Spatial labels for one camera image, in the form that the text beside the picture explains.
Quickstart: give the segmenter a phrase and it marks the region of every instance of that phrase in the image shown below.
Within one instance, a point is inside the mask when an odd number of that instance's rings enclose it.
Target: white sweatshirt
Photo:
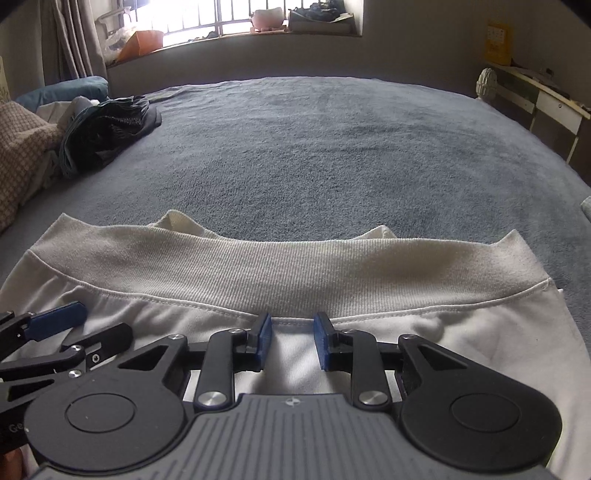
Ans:
[[[516,231],[493,245],[398,239],[383,226],[351,240],[250,242],[175,211],[148,226],[62,215],[0,289],[0,311],[74,300],[89,310],[84,333],[124,321],[134,348],[171,333],[204,341],[269,311],[265,371],[238,374],[238,393],[349,391],[346,375],[320,370],[310,320],[320,310],[337,329],[383,342],[415,333],[552,399],[563,432],[548,467],[564,480],[591,476],[591,362],[561,293]],[[53,353],[65,335],[17,355]]]

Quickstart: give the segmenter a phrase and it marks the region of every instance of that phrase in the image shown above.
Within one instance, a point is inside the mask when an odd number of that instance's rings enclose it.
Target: table top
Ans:
[[[517,70],[515,70],[513,67],[508,67],[506,65],[498,65],[496,63],[492,63],[492,62],[487,62],[490,66],[496,68],[496,69],[500,69],[503,70],[507,73],[510,73],[511,75],[527,82],[530,83],[532,85],[534,85],[536,88],[538,88],[539,90],[542,90],[543,92],[547,93],[548,95],[553,96],[554,98],[556,98],[558,101],[564,103],[565,105],[568,105],[569,107],[571,107],[575,112],[577,112],[579,115],[581,115],[582,117],[586,118],[587,120],[591,119],[591,113],[587,112],[586,110],[582,109],[579,105],[577,105],[576,103],[574,103],[572,100],[568,100],[567,98],[563,97],[561,94],[555,92],[554,90],[552,90],[551,88],[547,87],[546,85],[540,83],[540,82],[536,82],[534,79],[529,78],[526,75],[523,75],[521,72],[518,72]]]

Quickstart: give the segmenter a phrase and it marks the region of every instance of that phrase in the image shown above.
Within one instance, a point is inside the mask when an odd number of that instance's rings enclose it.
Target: wall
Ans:
[[[109,69],[112,94],[278,75],[377,77],[473,95],[486,20],[528,23],[538,0],[365,0],[363,37],[246,35],[168,48]],[[519,29],[516,48],[529,52]]]
[[[554,70],[574,100],[591,106],[591,28],[559,0],[536,0],[530,68]]]
[[[38,0],[27,0],[0,24],[0,56],[13,99],[44,85]]]

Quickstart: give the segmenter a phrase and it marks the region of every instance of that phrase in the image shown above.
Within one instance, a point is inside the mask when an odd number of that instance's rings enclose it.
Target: triangular cutout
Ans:
[[[147,352],[140,353],[139,355],[130,358],[129,360],[120,364],[119,368],[125,370],[141,370],[148,372],[153,370],[160,359],[164,355],[164,352],[168,348],[167,345],[158,345],[157,347],[151,348]]]
[[[19,398],[23,398],[25,395],[29,393],[36,392],[37,390],[41,390],[42,388],[48,387],[51,385],[55,380],[51,378],[47,380],[40,380],[39,382],[31,382],[25,383],[21,385],[13,385],[10,387],[8,391],[8,401],[15,401]]]
[[[439,352],[428,345],[419,345],[419,351],[425,357],[425,360],[431,365],[431,368],[436,371],[441,370],[460,370],[467,368],[466,365],[460,363],[458,360],[447,356],[445,353]]]

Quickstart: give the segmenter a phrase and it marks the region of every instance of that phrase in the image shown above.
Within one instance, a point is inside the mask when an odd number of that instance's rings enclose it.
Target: gray curtain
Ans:
[[[41,0],[41,51],[46,85],[107,77],[90,0]]]

